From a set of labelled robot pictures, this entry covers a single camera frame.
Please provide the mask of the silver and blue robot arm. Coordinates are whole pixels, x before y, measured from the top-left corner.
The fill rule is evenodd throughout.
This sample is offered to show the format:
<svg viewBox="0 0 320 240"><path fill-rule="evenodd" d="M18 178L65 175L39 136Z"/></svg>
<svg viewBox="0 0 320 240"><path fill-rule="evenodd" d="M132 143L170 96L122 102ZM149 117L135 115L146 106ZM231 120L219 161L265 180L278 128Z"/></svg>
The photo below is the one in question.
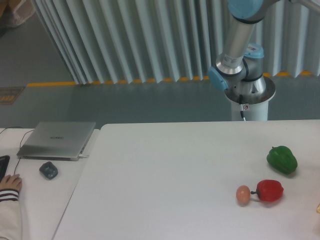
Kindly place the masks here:
<svg viewBox="0 0 320 240"><path fill-rule="evenodd" d="M273 75L281 70L320 74L318 0L229 0L227 6L233 20L222 53L208 70L216 89L255 80L253 72L264 57Z"/></svg>

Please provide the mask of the cream sleeved forearm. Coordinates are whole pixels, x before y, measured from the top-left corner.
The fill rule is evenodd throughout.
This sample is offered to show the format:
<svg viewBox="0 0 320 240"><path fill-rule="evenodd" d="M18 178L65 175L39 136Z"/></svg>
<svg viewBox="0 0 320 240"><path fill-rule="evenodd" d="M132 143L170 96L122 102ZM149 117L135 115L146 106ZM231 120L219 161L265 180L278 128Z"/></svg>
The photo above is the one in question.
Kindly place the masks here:
<svg viewBox="0 0 320 240"><path fill-rule="evenodd" d="M10 188L0 191L0 239L22 239L22 214L19 192Z"/></svg>

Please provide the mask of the person's bare hand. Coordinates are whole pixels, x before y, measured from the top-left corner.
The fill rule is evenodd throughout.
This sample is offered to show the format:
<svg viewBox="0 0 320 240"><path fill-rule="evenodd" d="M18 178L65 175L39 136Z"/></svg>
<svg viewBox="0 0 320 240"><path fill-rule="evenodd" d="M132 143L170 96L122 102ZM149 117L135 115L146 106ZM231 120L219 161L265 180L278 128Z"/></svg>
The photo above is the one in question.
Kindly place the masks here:
<svg viewBox="0 0 320 240"><path fill-rule="evenodd" d="M19 193L22 188L22 185L23 183L22 183L22 178L20 177L20 174L6 175L0 181L0 190L1 191L12 190Z"/></svg>

